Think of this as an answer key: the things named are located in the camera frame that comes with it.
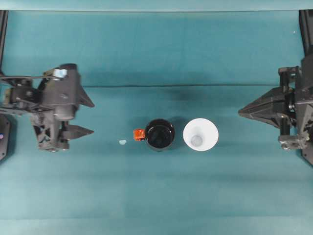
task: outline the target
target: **black mug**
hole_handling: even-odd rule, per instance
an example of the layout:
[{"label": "black mug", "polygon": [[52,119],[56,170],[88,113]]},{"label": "black mug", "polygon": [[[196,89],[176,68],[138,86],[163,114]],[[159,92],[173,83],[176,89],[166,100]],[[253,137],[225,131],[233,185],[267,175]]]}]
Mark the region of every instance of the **black mug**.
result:
[{"label": "black mug", "polygon": [[174,141],[175,130],[173,125],[164,119],[154,119],[145,129],[135,129],[135,141],[146,141],[156,151],[167,149]]}]

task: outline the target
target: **teal fabric surface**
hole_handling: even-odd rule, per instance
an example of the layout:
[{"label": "teal fabric surface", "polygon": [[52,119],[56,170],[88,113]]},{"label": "teal fabric surface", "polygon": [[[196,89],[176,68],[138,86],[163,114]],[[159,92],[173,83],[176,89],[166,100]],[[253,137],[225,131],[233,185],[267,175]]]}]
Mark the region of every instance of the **teal fabric surface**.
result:
[{"label": "teal fabric surface", "polygon": [[[28,118],[18,118],[14,154],[0,164],[1,231],[307,234],[312,167],[280,148],[278,129],[237,115],[270,88],[88,88],[96,107],[83,107],[73,123],[95,133],[55,154],[37,150]],[[178,133],[160,153],[132,137],[159,117]],[[220,132],[208,152],[183,143],[184,125],[197,117]]]},{"label": "teal fabric surface", "polygon": [[278,84],[303,57],[298,12],[10,12],[3,71],[76,63],[85,86]]},{"label": "teal fabric surface", "polygon": [[[237,114],[278,84],[279,67],[299,65],[297,11],[20,11],[8,24],[7,75],[77,63],[96,106],[72,122],[95,133],[65,152],[38,150],[29,118],[12,119],[0,163],[1,235],[311,234],[313,168],[280,148],[278,129]],[[183,86],[195,84],[205,86]],[[103,87],[125,85],[148,87]],[[160,117],[177,135],[154,152],[133,130]],[[207,152],[182,139],[201,117],[220,133]]]},{"label": "teal fabric surface", "polygon": [[1,0],[0,9],[38,11],[271,11],[311,9],[311,0]]}]

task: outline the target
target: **cable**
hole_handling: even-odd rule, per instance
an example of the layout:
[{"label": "cable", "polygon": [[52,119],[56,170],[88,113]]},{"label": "cable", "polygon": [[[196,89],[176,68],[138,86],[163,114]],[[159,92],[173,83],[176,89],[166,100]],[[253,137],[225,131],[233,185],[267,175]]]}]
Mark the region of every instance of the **cable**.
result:
[{"label": "cable", "polygon": [[55,76],[38,76],[38,77],[32,77],[32,76],[0,76],[0,80],[6,80],[6,79],[27,79],[27,80],[32,80],[32,79],[57,79],[60,80],[62,78],[60,77],[55,77]]}]

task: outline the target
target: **mug handle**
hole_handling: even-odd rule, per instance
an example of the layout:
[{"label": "mug handle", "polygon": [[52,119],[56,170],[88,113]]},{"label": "mug handle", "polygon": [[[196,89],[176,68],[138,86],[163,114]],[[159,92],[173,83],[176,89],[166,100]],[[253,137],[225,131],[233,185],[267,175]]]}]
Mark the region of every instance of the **mug handle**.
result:
[{"label": "mug handle", "polygon": [[146,139],[144,129],[135,129],[134,130],[134,140],[135,141],[144,141]]}]

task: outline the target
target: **small white object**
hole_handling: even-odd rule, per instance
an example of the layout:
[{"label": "small white object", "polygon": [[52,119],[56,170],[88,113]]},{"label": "small white object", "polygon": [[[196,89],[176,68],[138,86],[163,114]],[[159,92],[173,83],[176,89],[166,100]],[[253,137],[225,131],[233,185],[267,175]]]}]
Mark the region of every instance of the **small white object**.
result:
[{"label": "small white object", "polygon": [[126,140],[120,140],[120,141],[119,141],[119,144],[120,144],[120,145],[125,145],[126,143],[127,143]]},{"label": "small white object", "polygon": [[66,75],[67,75],[67,70],[58,70],[58,69],[55,69],[55,70],[53,71],[53,76],[54,76],[54,77],[65,78]]},{"label": "small white object", "polygon": [[206,151],[216,145],[219,131],[208,119],[196,118],[185,126],[183,138],[190,148],[196,151]]}]

